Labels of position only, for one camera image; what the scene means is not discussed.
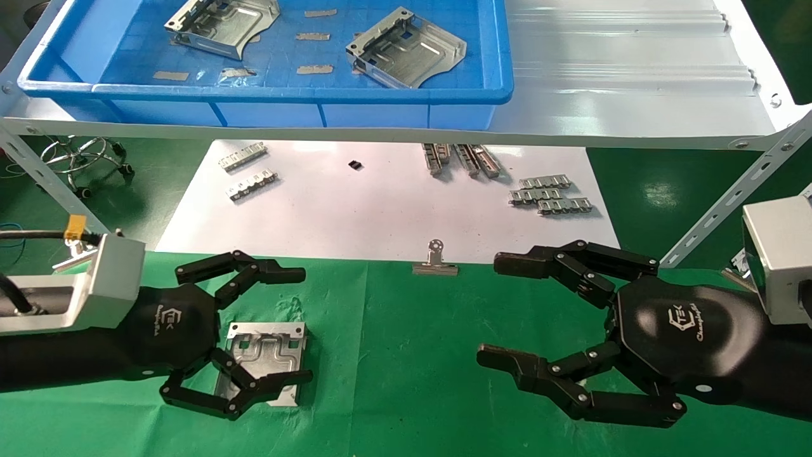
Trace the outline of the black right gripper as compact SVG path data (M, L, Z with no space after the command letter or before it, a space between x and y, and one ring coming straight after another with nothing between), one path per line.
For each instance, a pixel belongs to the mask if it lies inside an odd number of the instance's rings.
M481 367L511 375L518 390L548 397L573 420L670 428L688 410L676 394L707 403L758 403L766 392L755 364L768 318L752 293L668 283L655 277L655 258L583 240L534 246L525 254L499 252L494 270L553 279L597 309L613 306L617 295L617 343L558 361L496 345L476 351ZM632 282L615 292L604 275ZM641 393L590 391L580 384L613 368Z

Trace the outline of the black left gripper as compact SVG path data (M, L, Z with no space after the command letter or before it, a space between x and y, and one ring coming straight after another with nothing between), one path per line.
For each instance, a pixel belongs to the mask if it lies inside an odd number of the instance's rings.
M195 284L235 272L212 297ZM140 288L139 295L118 326L118 345L126 358L122 379L141 381L171 374L160 396L173 407L216 418L237 420L253 405L278 399L285 387L311 382L313 371L284 371L254 377L219 341L219 313L256 283L296 284L306 279L302 267L282 267L273 258L253 258L231 251L182 264L175 269L176 288ZM237 388L231 398L183 387L211 361Z

